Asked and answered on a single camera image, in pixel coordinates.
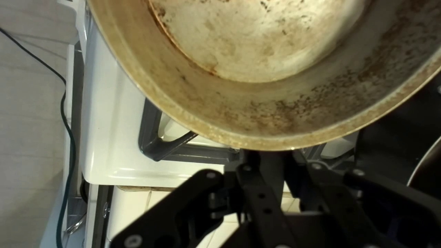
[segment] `frying pan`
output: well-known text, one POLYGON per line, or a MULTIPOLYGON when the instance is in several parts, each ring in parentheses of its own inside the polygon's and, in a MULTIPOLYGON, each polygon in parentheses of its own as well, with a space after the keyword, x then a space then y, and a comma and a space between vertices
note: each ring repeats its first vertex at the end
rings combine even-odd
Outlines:
POLYGON ((351 133, 441 64, 440 0, 89 0, 137 86, 232 147, 300 148, 351 133))

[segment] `black cable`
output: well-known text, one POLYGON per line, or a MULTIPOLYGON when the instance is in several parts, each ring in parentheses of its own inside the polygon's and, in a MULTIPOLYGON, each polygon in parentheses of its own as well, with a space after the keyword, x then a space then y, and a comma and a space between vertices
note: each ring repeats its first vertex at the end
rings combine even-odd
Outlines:
MULTIPOLYGON (((38 55, 35 55, 34 52, 31 52, 28 48, 25 48, 23 44, 20 44, 9 31, 6 31, 3 27, 0 27, 0 31, 9 37, 14 44, 17 44, 21 49, 24 49, 28 55, 31 55, 32 57, 35 57, 38 62, 41 62, 45 67, 48 67, 49 70, 52 70, 59 78, 61 78, 61 81, 67 85, 67 79, 63 74, 60 74, 54 67, 52 67, 50 64, 48 64, 43 59, 41 59, 38 55)), ((70 188, 71 188, 71 180, 72 180, 72 175, 74 175, 74 169, 75 169, 75 164, 76 164, 76 143, 74 139, 74 132, 68 124, 68 118, 67 118, 67 113, 65 113, 65 100, 67 100, 67 89, 64 92, 64 96, 61 97, 60 102, 60 111, 61 111, 61 118, 64 121, 64 125, 68 130, 70 139, 71 139, 71 155, 70 155, 70 172, 68 172, 68 179, 67 179, 67 186, 65 186, 65 192, 64 192, 64 198, 63 198, 63 203, 61 203, 61 209, 60 209, 60 215, 59 215, 59 220, 57 220, 57 246, 63 248, 63 223, 64 223, 64 215, 67 212, 67 205, 68 205, 68 195, 70 195, 70 188)))

